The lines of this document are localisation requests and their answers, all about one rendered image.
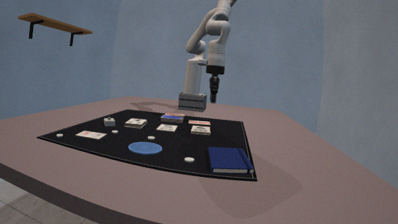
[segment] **wall shelf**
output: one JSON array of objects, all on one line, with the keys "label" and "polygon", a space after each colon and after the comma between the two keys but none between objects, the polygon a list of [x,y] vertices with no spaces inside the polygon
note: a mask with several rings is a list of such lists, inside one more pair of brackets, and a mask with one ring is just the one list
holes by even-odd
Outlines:
[{"label": "wall shelf", "polygon": [[78,35],[84,35],[84,34],[91,34],[93,33],[90,30],[86,30],[80,27],[75,27],[60,21],[56,21],[54,19],[50,19],[47,17],[43,17],[42,15],[38,15],[36,13],[29,13],[26,15],[21,15],[18,17],[18,19],[23,20],[23,21],[27,21],[31,23],[31,27],[29,30],[29,39],[31,39],[33,37],[33,26],[35,24],[40,24],[42,26],[46,26],[46,27],[50,27],[50,28],[56,28],[57,30],[62,30],[65,32],[70,32],[70,44],[69,46],[71,46],[73,44],[73,36],[75,34]]}]

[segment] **floor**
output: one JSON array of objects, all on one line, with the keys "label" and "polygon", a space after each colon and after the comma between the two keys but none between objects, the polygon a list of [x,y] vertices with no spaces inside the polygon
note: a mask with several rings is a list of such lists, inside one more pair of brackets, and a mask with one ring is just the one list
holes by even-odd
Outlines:
[{"label": "floor", "polygon": [[1,224],[96,224],[0,179]]}]

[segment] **blue disc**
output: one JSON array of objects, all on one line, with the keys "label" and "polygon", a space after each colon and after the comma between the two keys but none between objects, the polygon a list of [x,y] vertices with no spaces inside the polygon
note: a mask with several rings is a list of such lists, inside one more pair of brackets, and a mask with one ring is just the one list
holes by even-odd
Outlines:
[{"label": "blue disc", "polygon": [[160,153],[162,147],[152,142],[134,142],[129,145],[129,150],[142,155],[150,155]]}]

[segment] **black bracket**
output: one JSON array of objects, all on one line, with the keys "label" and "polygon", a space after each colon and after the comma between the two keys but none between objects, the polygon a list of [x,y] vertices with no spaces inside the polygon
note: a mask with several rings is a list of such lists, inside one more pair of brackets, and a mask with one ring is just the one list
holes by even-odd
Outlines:
[{"label": "black bracket", "polygon": [[33,25],[38,24],[38,23],[44,23],[44,20],[31,22],[31,28],[29,29],[29,39],[33,38]]},{"label": "black bracket", "polygon": [[82,34],[82,33],[83,33],[83,31],[71,33],[71,34],[70,34],[70,44],[69,44],[69,46],[71,46],[71,45],[73,44],[73,35],[75,35],[75,34]]}]

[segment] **white disc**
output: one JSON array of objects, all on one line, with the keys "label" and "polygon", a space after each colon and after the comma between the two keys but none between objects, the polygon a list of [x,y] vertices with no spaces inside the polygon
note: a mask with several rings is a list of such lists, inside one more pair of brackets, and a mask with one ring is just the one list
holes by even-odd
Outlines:
[{"label": "white disc", "polygon": [[192,158],[192,157],[185,157],[184,161],[185,161],[185,162],[194,162],[195,159]]}]

